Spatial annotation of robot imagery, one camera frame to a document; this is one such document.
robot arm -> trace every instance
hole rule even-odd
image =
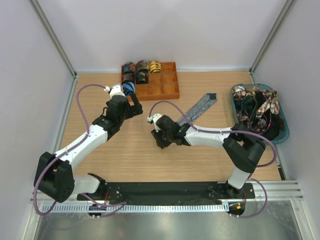
[[[155,114],[148,119],[154,124],[151,132],[160,148],[168,147],[171,143],[185,146],[205,145],[224,148],[231,158],[235,168],[226,182],[226,191],[231,197],[242,195],[242,188],[255,171],[266,146],[257,137],[230,132],[232,130],[249,131],[244,125],[237,123],[228,128],[205,128],[195,125],[194,129],[188,123],[179,126],[170,117]]]
[[[92,125],[89,127],[89,133],[83,133],[68,146],[53,154],[45,152],[40,156],[34,185],[44,168],[55,159],[56,156],[66,153],[49,168],[38,187],[41,192],[47,194],[59,203],[64,202],[73,194],[100,194],[100,188],[103,188],[105,185],[105,181],[102,178],[92,173],[85,176],[74,177],[74,170],[89,153],[116,134],[124,120],[143,113],[142,106],[136,95],[134,93],[131,94],[134,105],[130,105],[120,84],[112,88],[106,87],[105,91],[108,92],[111,97],[111,99],[106,102],[106,114],[100,115],[92,122]],[[70,150],[71,147],[81,141],[83,142],[79,146]]]

crumpled patterned cloth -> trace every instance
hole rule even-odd
[[[270,109],[272,114],[279,114],[280,106],[277,98],[277,91],[260,89],[258,86],[253,86],[247,90],[243,86],[235,86],[232,89],[233,99],[236,101],[244,100],[247,96],[256,98],[257,92],[262,92],[262,95],[266,98],[265,102],[257,109],[255,113],[256,118],[261,116]]]
[[[269,140],[275,139],[280,130],[284,131],[277,91],[260,89],[258,86],[248,89],[235,86],[232,95],[238,121],[250,131]]]

blue basket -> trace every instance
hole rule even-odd
[[[273,90],[271,87],[264,85],[264,84],[260,84],[260,83],[257,83],[257,84],[242,84],[241,83],[241,84],[234,85],[230,90],[230,98],[231,98],[231,106],[232,106],[232,110],[233,110],[234,121],[236,123],[239,123],[237,111],[236,111],[236,106],[235,106],[235,102],[234,102],[234,96],[233,96],[233,88],[236,86],[241,86],[246,89],[250,89],[253,86],[258,86],[261,90]],[[279,135],[274,140],[271,141],[274,145],[283,143],[285,140],[288,139],[289,134],[290,134],[287,120],[285,118],[284,112],[282,111],[281,105],[280,105],[279,114],[280,114],[281,118],[284,120],[284,131],[280,130]]]

orange compartment tray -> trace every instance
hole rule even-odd
[[[148,83],[135,84],[139,101],[179,99],[180,90],[176,62],[161,62],[162,72],[149,72]],[[121,83],[124,66],[121,66]]]

wooden table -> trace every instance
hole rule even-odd
[[[251,83],[246,71],[179,72],[180,99],[174,99],[184,112],[205,93],[217,93],[217,102],[194,123],[201,127],[227,128],[234,125],[229,91],[238,83]],[[120,74],[82,74],[76,91],[87,84],[112,86],[120,82]],[[80,102],[91,123],[101,113],[110,97],[99,87],[88,87],[80,94]],[[77,167],[75,174],[94,173],[107,182],[197,182],[226,181],[234,165],[223,148],[207,146],[177,146],[160,149],[147,123],[147,116],[156,101],[143,101],[143,114],[126,120],[120,131],[100,145]],[[181,115],[171,105],[162,103],[154,113],[170,116],[177,121]],[[74,97],[66,124],[62,147],[86,130]],[[260,164],[273,157],[270,147]],[[277,165],[259,168],[253,174],[258,180],[280,180]]]

